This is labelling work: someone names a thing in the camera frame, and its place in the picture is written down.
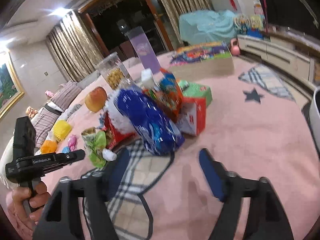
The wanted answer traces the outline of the person's left hand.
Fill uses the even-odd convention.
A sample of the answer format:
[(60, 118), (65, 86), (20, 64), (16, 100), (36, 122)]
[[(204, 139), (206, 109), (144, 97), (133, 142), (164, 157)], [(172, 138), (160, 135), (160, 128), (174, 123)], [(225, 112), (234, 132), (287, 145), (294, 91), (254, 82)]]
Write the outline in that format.
[(41, 181), (35, 186), (35, 195), (31, 195), (31, 189), (28, 187), (17, 187), (12, 192), (12, 201), (21, 222), (33, 228), (41, 218), (50, 193), (47, 191), (47, 185)]

